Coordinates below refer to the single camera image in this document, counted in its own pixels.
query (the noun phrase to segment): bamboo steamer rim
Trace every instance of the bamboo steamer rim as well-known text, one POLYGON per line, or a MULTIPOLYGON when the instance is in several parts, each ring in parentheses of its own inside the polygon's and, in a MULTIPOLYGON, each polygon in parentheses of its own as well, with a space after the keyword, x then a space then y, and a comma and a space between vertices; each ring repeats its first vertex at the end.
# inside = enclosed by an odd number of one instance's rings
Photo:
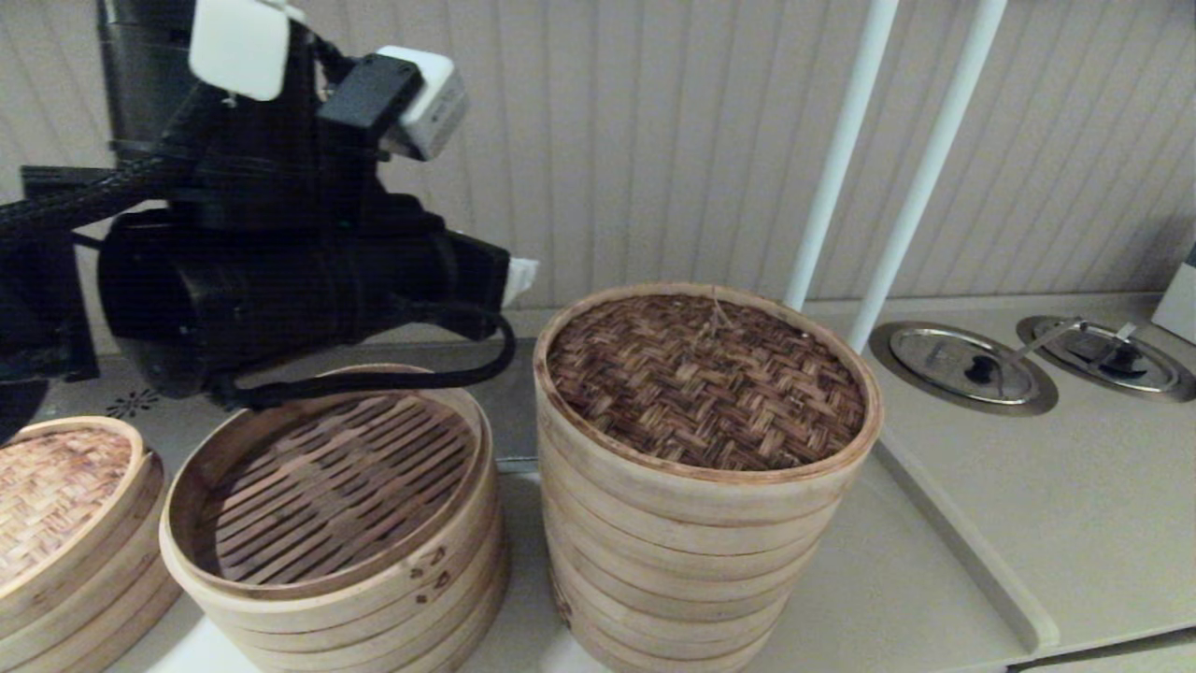
POLYGON ((25 440, 32 440, 35 438, 43 438, 45 435, 54 435, 57 433, 84 429, 106 430, 128 440, 129 463, 124 466, 121 481, 117 483, 112 494, 104 501, 104 504, 102 504, 99 509, 91 515, 91 519, 89 519, 86 524, 84 524, 78 531, 73 532, 59 549, 54 550, 53 553, 35 565, 25 569, 20 575, 12 577, 4 585, 0 585, 0 600, 20 592, 26 580, 53 568, 55 563, 62 559, 62 557, 69 555, 81 540, 91 536, 100 522, 109 515, 109 513, 116 508, 116 504, 129 495, 133 483, 138 481, 141 475, 140 467, 147 457, 145 441, 141 439, 141 434, 138 433, 136 428, 133 428, 128 423, 116 418, 109 418, 106 416, 73 416, 69 418, 57 418, 53 421, 44 421, 42 423, 35 423, 33 426, 28 426, 22 429, 20 433, 5 442, 5 445, 23 442, 25 440))
MULTIPOLYGON (((341 369, 335 369, 321 374, 319 377, 331 377, 335 374, 353 374, 353 373, 378 373, 378 372, 420 373, 420 374, 429 373, 429 371, 427 369, 405 365, 362 365, 362 366, 352 366, 341 369)), ((396 391, 382 390, 382 391, 364 392, 364 393, 347 393, 329 398, 319 398, 318 400, 344 402, 348 399, 366 399, 370 397, 385 396, 395 392, 396 391)), ((213 439, 219 438, 225 433, 236 430, 239 424, 245 423, 246 420, 251 420, 254 418, 254 415, 256 415, 256 412, 252 412, 250 410, 243 410, 233 415, 224 423, 221 423, 215 430, 213 430, 207 438, 205 438, 203 441, 200 443, 199 448, 190 457, 188 457, 187 461, 179 469, 178 477, 170 487, 170 492, 166 496, 166 507, 164 508, 161 515, 159 539, 161 542, 164 556, 167 552, 170 552, 171 556, 175 557, 175 561, 178 563, 179 571, 187 574, 189 579, 197 580, 200 583, 207 585, 208 587, 216 589, 218 593, 224 594, 227 598, 243 595, 246 596, 246 600, 250 601, 260 601, 261 599, 266 599, 271 602, 292 602, 292 601, 303 601, 305 599, 319 600, 322 596, 327 596, 330 593, 336 594, 346 589, 353 589, 354 587, 360 586, 362 582, 368 582, 371 579, 377 577, 379 573, 384 573, 386 568, 393 565, 393 563, 382 563, 382 562, 390 558, 395 553, 395 550, 401 549, 402 545, 408 540, 417 539, 421 536, 426 538, 423 543, 416 545, 411 550, 408 550, 407 555, 399 558, 391 558, 391 562, 402 561, 402 558, 405 558, 407 556, 410 556, 411 553, 415 553, 419 550, 423 549, 427 545, 428 540, 435 539, 437 533, 439 533, 439 531, 434 531, 432 532, 432 536, 428 537, 427 536, 428 527, 433 525, 447 526, 447 524, 454 520, 456 515, 465 507, 465 503, 470 500, 469 498, 470 492, 480 487, 484 467, 487 463, 492 463, 493 449, 490 445, 493 443, 493 440, 490 435, 489 421, 487 420, 486 414, 477 404, 477 400, 474 399, 474 397, 466 393, 464 390, 460 388, 446 388, 446 390, 433 390, 433 391, 415 390, 404 392, 420 397, 426 402, 432 402, 450 409, 453 414, 462 417, 462 421, 464 421, 465 424, 470 427, 471 432, 476 429, 476 432, 474 433, 475 436, 472 438, 472 445, 474 445, 472 455, 468 459, 469 466, 465 470, 465 475, 462 476, 460 484, 457 487, 457 490, 453 492, 453 495, 450 496, 448 501, 445 502, 443 506, 440 506, 437 509, 437 512, 434 512, 432 515, 428 516, 427 520, 422 521, 415 528, 415 531, 411 531, 403 538, 392 542, 388 546, 388 549, 374 553, 370 558, 359 561, 335 573, 330 573, 321 577, 301 580, 299 582, 280 583, 280 585, 249 585, 220 577, 200 568, 191 559, 191 557, 183 551, 183 549, 178 545, 178 540, 176 539, 172 525, 172 519, 176 509, 175 497, 178 494, 179 487, 184 484, 183 479, 184 475, 199 471, 199 469, 195 467, 199 465, 199 461, 196 459, 199 459, 199 457, 203 453, 203 449, 210 445, 213 439), (450 403, 448 398, 458 398, 458 399, 454 399, 452 403, 450 403), (463 410, 468 410, 468 412, 472 415, 472 418, 466 417, 466 414, 463 410)), ((301 400, 301 402, 311 403, 315 400, 301 400)), ((181 577, 176 576, 176 580, 179 581, 179 583, 183 583, 183 580, 181 577)))
MULTIPOLYGON (((343 369, 337 369, 328 374, 340 374, 348 372, 415 372, 422 373, 427 372, 425 369, 408 367, 408 366, 355 366, 343 369)), ((258 589, 270 589, 271 587, 257 587, 249 585, 240 585, 230 582, 210 575, 205 570, 200 569, 195 563, 183 553, 182 549, 178 546, 178 542, 175 539, 175 533, 171 527, 170 513, 173 508, 173 498, 176 489, 182 481, 183 473, 187 470, 191 460, 199 454, 196 452, 193 454, 187 464, 179 470, 178 477, 171 485, 170 494, 166 496, 166 507, 163 509, 161 520, 158 526, 158 539, 161 547, 163 561, 166 567, 171 570, 171 575, 175 580, 187 591, 188 594, 199 602, 212 602, 224 610, 243 613, 266 613, 266 614, 286 614, 293 612, 303 612, 306 610, 318 608, 327 606, 330 602, 349 601, 355 596, 370 592, 380 587, 392 580, 396 575, 402 575, 407 573, 407 559, 415 558, 421 553, 426 553, 427 550, 433 550, 439 546, 443 542, 446 531, 459 526, 459 521, 464 513, 471 512, 480 507, 480 502, 486 497, 488 490, 492 490, 496 484, 489 484, 487 481, 496 481, 496 467, 494 464, 494 448, 493 448, 493 432, 490 429, 489 418, 482 411, 477 400, 474 399, 469 393, 459 390, 452 388, 447 391, 456 391, 463 397, 463 402, 468 402, 472 411, 477 414, 477 422, 480 424, 480 433, 477 438, 478 448, 476 452, 475 465, 471 466, 470 472, 465 476, 465 481, 472 479, 469 484, 465 484, 457 495, 462 496, 456 506, 456 509, 451 515, 443 521, 440 530, 435 531, 429 538, 423 543, 410 550, 405 557, 395 559, 393 563, 382 568, 378 573, 360 577, 354 582, 338 583, 337 586, 330 588, 322 593, 281 593, 277 598, 269 595, 269 592, 261 592, 258 589)), ((319 583, 334 575, 327 575, 316 580, 319 583)), ((275 585, 274 587, 291 587, 288 585, 275 585)))
POLYGON ((875 377, 872 374, 872 369, 864 361, 864 359, 853 351, 852 348, 848 347, 842 339, 840 339, 834 331, 783 304, 767 299, 759 294, 724 287, 720 285, 698 285, 694 282, 651 282, 627 287, 615 287, 591 294, 580 301, 561 308, 548 322, 548 325, 545 325, 544 330, 541 331, 539 339, 536 342, 536 350, 532 355, 532 371, 536 377, 537 386, 543 390, 544 397, 548 399, 548 403, 553 406, 553 409, 594 445, 620 458, 657 472, 703 482, 744 485, 785 484, 835 472, 856 460, 862 459, 868 453, 868 449, 880 436, 880 426, 884 422, 884 409, 880 404, 880 386, 877 384, 875 377), (556 341, 561 330, 570 320, 573 320, 573 318, 600 304, 633 296, 672 294, 684 294, 691 296, 713 295, 718 300, 726 300, 733 304, 759 308, 765 313, 813 336, 814 341, 825 345, 826 349, 835 355, 836 359, 838 359, 843 367, 852 373, 852 377, 855 378, 856 384, 864 393, 864 424, 856 436, 835 455, 820 461, 803 465, 800 467, 753 472, 695 467, 659 459, 640 453, 624 442, 620 442, 618 440, 594 428, 593 424, 582 418, 581 415, 579 415, 572 406, 569 406, 568 403, 565 402, 565 398, 561 397, 560 392, 556 390, 556 385, 553 383, 553 378, 548 368, 548 354, 551 350, 553 343, 556 341))

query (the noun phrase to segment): black knob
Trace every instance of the black knob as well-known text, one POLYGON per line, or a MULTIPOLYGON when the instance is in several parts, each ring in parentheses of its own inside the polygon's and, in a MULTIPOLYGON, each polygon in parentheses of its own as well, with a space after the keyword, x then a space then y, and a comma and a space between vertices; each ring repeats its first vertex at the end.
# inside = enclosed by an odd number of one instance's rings
POLYGON ((1110 377, 1118 379, 1137 379, 1146 374, 1145 369, 1134 369, 1137 361, 1142 360, 1142 353, 1133 344, 1122 344, 1111 356, 1100 363, 1100 369, 1110 377))
POLYGON ((964 377, 972 384, 991 384, 993 372, 999 367, 1001 363, 988 356, 976 356, 972 359, 971 368, 964 372, 964 377))

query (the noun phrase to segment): woven bamboo lid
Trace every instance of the woven bamboo lid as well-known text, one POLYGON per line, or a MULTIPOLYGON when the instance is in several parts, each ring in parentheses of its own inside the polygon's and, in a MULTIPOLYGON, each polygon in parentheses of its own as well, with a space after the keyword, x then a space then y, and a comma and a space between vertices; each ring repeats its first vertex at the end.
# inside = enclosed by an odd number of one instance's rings
POLYGON ((84 534, 140 458, 140 447, 110 429, 57 423, 51 430, 31 427, 0 448, 0 587, 84 534))
POLYGON ((646 457, 719 471, 800 469, 860 435, 877 398, 829 331, 744 293, 661 287, 672 290, 587 299, 550 335, 556 393, 593 429, 646 457))

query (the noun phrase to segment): white pole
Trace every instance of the white pole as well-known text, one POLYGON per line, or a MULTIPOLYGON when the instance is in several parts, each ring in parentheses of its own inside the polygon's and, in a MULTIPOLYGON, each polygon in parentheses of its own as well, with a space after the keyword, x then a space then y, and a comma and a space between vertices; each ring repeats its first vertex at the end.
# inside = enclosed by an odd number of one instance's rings
POLYGON ((917 173, 909 186, 905 196, 905 204, 897 214, 893 222, 893 231, 885 244, 880 263, 872 274, 868 290, 864 295, 864 304, 855 316, 855 324, 852 325, 852 334, 848 344, 856 351, 862 351, 868 341, 868 334, 877 323, 880 314, 880 306, 889 295, 897 269, 901 268, 902 258, 909 250, 909 243, 914 239, 917 225, 922 221, 926 204, 934 192, 934 185, 939 181, 942 164, 947 160, 951 143, 956 140, 959 123, 968 111, 968 103, 971 100, 972 91, 980 80, 981 71, 984 69, 984 61, 988 59, 988 50, 996 37, 996 29, 1001 25, 1001 14, 1005 13, 1006 0, 981 0, 972 18, 971 30, 968 33, 968 42, 964 44, 963 55, 956 65, 956 73, 947 87, 942 106, 939 109, 939 117, 934 120, 934 128, 930 130, 930 140, 926 143, 926 152, 922 154, 922 164, 917 166, 917 173))
POLYGON ((826 151, 822 179, 810 206, 810 219, 806 220, 801 246, 798 247, 793 271, 789 274, 789 288, 785 293, 785 302, 794 310, 800 311, 806 302, 810 280, 818 264, 818 253, 822 252, 823 241, 826 239, 830 218, 835 214, 835 204, 843 188, 847 166, 852 163, 852 151, 855 149, 864 115, 868 111, 872 86, 877 82, 877 72, 885 57, 885 45, 892 31, 897 5, 898 0, 872 0, 872 6, 868 8, 867 23, 864 25, 860 47, 855 53, 852 79, 843 96, 843 109, 835 123, 835 135, 831 136, 830 149, 826 151))

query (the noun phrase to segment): white device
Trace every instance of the white device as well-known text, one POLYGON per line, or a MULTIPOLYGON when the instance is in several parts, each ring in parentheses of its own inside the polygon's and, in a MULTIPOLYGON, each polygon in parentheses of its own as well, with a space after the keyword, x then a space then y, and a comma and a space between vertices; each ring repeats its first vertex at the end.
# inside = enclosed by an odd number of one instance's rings
POLYGON ((188 65, 199 79, 255 100, 282 92, 291 20, 286 0, 197 0, 188 65))
POLYGON ((415 63, 423 86, 382 139, 388 152, 426 161, 437 157, 469 109, 465 84, 452 59, 404 47, 383 47, 376 54, 415 63))
POLYGON ((1196 245, 1171 279, 1151 318, 1155 324, 1196 344, 1196 245))

